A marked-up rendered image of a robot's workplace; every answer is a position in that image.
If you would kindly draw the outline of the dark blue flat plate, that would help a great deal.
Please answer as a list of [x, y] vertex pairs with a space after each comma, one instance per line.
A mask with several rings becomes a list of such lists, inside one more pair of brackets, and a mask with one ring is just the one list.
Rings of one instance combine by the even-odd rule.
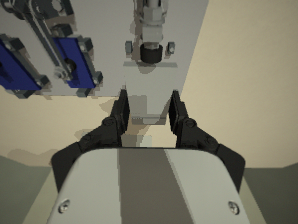
[[17, 51], [10, 51], [2, 42], [9, 39], [5, 33], [0, 33], [0, 85], [6, 90], [41, 90], [35, 81], [39, 76]]

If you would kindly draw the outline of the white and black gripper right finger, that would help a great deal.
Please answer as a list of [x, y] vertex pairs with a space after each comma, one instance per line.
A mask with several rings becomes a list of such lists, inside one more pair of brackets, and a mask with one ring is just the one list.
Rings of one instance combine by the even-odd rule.
[[227, 168], [239, 194], [246, 161], [237, 152], [197, 127], [197, 122], [189, 118], [184, 101], [178, 91], [173, 91], [168, 110], [171, 132], [177, 136], [175, 148], [196, 148], [217, 155]]

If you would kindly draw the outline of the toggle clamp with red handle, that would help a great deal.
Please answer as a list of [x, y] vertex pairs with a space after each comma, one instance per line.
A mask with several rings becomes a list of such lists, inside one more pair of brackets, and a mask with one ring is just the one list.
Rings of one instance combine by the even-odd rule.
[[70, 0], [0, 0], [0, 6], [6, 12], [12, 13], [18, 19], [27, 22], [41, 47], [55, 67], [53, 77], [57, 80], [61, 78], [62, 80], [71, 81], [73, 79], [71, 72], [77, 68], [77, 65], [72, 59], [62, 58], [43, 22], [43, 20], [54, 17], [74, 14]]

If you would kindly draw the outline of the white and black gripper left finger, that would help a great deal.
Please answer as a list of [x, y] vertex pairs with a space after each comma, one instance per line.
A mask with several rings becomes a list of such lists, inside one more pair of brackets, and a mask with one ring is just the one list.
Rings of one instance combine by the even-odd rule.
[[51, 158], [57, 192], [75, 160], [82, 153], [100, 147], [122, 147], [121, 135], [127, 131], [130, 108], [126, 90], [121, 90], [118, 100], [114, 101], [110, 117], [102, 120], [99, 127], [84, 135], [79, 142], [56, 152]]

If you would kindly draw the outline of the blue rectangular plate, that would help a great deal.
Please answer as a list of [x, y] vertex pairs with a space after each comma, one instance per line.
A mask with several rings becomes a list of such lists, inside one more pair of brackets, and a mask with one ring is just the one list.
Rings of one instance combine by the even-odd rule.
[[90, 60], [88, 53], [82, 53], [78, 42], [81, 41], [82, 35], [69, 35], [66, 38], [54, 38], [58, 50], [63, 59], [72, 59], [77, 68], [71, 72], [73, 79], [67, 81], [70, 88], [95, 88], [97, 84], [94, 84], [93, 76], [95, 70]]

